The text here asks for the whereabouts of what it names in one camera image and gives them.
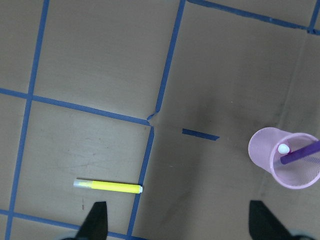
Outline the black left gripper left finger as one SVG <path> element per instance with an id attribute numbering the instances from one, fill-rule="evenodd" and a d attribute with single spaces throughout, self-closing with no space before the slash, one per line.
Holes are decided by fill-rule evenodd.
<path id="1" fill-rule="evenodd" d="M 75 240 L 106 240 L 108 235 L 107 202 L 95 202 L 75 235 Z"/>

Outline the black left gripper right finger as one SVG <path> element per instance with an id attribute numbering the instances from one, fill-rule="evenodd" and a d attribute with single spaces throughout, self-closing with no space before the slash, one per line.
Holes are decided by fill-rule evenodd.
<path id="1" fill-rule="evenodd" d="M 291 233 L 261 200 L 250 200 L 248 231 L 253 240 L 315 240 L 304 233 Z"/>

